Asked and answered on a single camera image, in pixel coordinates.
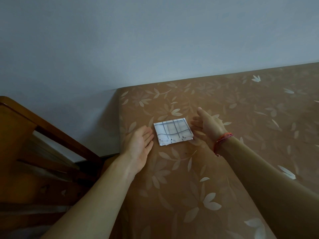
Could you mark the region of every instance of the folded cloth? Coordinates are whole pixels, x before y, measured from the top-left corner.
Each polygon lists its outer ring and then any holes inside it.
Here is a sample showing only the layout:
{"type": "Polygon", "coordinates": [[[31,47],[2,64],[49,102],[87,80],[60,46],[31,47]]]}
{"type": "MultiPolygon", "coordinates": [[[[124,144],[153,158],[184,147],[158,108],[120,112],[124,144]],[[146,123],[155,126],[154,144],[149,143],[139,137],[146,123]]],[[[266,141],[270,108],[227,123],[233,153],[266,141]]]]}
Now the folded cloth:
{"type": "Polygon", "coordinates": [[[154,127],[160,146],[191,140],[194,136],[185,118],[157,122],[154,127]]]}

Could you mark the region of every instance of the hand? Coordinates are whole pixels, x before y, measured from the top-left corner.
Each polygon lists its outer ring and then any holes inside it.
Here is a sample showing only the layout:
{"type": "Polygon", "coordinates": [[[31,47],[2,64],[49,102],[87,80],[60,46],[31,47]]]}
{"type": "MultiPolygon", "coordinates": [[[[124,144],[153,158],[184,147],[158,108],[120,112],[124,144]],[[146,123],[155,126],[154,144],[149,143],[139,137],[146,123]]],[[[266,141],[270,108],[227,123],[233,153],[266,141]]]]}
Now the hand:
{"type": "Polygon", "coordinates": [[[153,147],[153,131],[150,127],[140,127],[130,133],[124,142],[123,155],[129,161],[132,173],[136,175],[146,164],[147,155],[153,147]]]}
{"type": "Polygon", "coordinates": [[[193,120],[190,121],[193,125],[191,130],[194,136],[206,142],[208,147],[213,151],[215,142],[227,131],[220,119],[210,116],[202,108],[197,108],[197,114],[199,116],[193,117],[193,120]]]}

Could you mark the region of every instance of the gray painted wall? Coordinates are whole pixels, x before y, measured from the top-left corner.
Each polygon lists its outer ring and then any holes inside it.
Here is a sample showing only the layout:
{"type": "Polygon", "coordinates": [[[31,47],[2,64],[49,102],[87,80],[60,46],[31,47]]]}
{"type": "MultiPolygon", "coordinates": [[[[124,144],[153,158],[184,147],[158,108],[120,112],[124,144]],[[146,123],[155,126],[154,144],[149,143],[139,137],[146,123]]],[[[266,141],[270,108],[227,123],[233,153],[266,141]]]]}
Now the gray painted wall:
{"type": "Polygon", "coordinates": [[[98,155],[112,154],[115,89],[319,61],[318,7],[319,0],[0,0],[0,94],[98,155]]]}

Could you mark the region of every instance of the white handkerchief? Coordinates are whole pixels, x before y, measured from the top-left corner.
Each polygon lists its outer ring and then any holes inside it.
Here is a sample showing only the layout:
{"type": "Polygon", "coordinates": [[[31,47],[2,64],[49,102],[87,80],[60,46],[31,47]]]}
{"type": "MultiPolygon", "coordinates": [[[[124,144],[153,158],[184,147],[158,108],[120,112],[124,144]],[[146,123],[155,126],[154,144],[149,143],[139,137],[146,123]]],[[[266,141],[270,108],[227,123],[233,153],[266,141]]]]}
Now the white handkerchief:
{"type": "Polygon", "coordinates": [[[193,139],[185,118],[154,123],[160,146],[193,139]]]}

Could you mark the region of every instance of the chair backrest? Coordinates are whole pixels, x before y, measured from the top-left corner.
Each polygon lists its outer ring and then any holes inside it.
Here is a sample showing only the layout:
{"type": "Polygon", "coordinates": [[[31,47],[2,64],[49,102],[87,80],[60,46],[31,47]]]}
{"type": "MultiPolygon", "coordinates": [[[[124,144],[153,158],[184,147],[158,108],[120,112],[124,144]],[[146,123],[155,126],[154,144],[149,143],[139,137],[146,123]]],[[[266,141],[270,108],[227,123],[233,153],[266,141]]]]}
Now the chair backrest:
{"type": "Polygon", "coordinates": [[[100,157],[88,148],[0,96],[0,230],[54,224],[98,179],[24,150],[34,131],[102,168],[100,157]]]}

